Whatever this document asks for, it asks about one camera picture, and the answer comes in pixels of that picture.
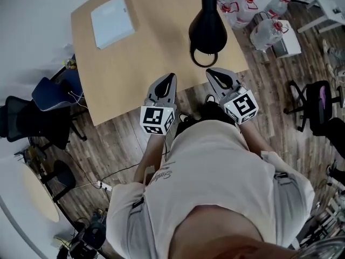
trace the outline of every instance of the black lamp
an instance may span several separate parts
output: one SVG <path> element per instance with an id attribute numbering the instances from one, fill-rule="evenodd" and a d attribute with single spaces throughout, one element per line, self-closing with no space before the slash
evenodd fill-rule
<path id="1" fill-rule="evenodd" d="M 202 9 L 189 27 L 190 56 L 193 62 L 200 67 L 210 67 L 216 63 L 218 52 L 227 41 L 224 24 L 217 11 L 217 0 L 201 0 Z M 205 54 L 214 54 L 215 58 L 210 65 L 202 65 L 195 59 L 195 50 Z"/>

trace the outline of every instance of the light wood tabletop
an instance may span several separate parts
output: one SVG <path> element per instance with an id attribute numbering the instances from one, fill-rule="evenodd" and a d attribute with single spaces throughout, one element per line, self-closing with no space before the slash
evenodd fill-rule
<path id="1" fill-rule="evenodd" d="M 91 12 L 109 0 L 89 0 L 71 14 L 73 44 L 81 84 L 94 125 L 141 106 L 148 87 L 160 76 L 177 75 L 177 90 L 207 81 L 205 69 L 189 55 L 190 23 L 201 0 L 125 0 L 135 33 L 103 50 L 96 47 Z M 214 67 L 248 69 L 225 18 L 227 44 Z M 196 52 L 202 64 L 213 56 Z"/>
<path id="2" fill-rule="evenodd" d="M 47 219 L 58 222 L 60 220 L 59 212 L 47 188 L 29 166 L 23 164 L 22 171 L 23 182 L 32 203 Z"/>

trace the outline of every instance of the blue chair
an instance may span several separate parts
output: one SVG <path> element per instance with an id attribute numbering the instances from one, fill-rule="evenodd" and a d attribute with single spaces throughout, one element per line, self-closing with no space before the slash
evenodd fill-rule
<path id="1" fill-rule="evenodd" d="M 61 80 L 58 83 L 43 78 L 33 90 L 32 99 L 41 111 L 51 111 L 79 104 L 83 91 L 78 70 L 66 69 L 60 76 Z M 81 136 L 72 120 L 87 111 L 84 110 L 71 115 L 71 129 L 83 141 L 87 140 L 86 136 Z"/>

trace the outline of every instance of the white t-shirt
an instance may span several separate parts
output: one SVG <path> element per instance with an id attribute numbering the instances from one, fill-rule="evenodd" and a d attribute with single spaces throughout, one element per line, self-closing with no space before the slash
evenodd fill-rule
<path id="1" fill-rule="evenodd" d="M 277 172 L 289 175 L 277 178 Z M 147 187 L 113 188 L 107 238 L 125 258 L 168 258 L 175 228 L 187 215 L 196 206 L 217 205 L 244 215 L 265 242 L 288 246 L 313 199 L 310 182 L 276 153 L 264 152 L 261 159 L 234 126 L 202 121 L 174 140 L 168 161 Z"/>

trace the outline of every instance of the desk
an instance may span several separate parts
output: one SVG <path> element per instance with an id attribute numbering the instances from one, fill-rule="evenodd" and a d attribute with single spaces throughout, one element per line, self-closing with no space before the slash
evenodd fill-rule
<path id="1" fill-rule="evenodd" d="M 71 15 L 73 44 L 81 84 L 94 125 L 141 106 L 160 76 L 177 75 L 181 91 L 207 81 L 205 69 L 189 55 L 188 29 L 201 0 L 125 0 L 135 33 L 103 50 L 96 47 L 91 12 L 109 0 L 89 0 Z M 227 45 L 215 67 L 247 70 L 247 62 L 227 24 Z M 213 57 L 199 56 L 200 63 Z"/>
<path id="2" fill-rule="evenodd" d="M 60 216 L 55 203 L 45 186 L 29 166 L 23 164 L 23 182 L 30 195 L 32 203 L 49 220 L 58 222 Z"/>
<path id="3" fill-rule="evenodd" d="M 311 8 L 313 5 L 318 4 L 323 12 L 323 16 L 317 18 L 316 20 L 310 22 L 307 25 L 304 25 L 303 27 L 299 28 L 297 32 L 301 33 L 304 32 L 326 20 L 332 20 L 335 22 L 335 24 L 332 24 L 330 26 L 327 26 L 325 28 L 322 28 L 319 30 L 319 33 L 328 31 L 330 29 L 336 28 L 341 25 L 345 25 L 345 18 L 343 16 L 343 13 L 334 13 L 333 10 L 337 8 L 337 5 L 335 4 L 334 0 L 312 0 L 308 5 L 307 9 Z"/>

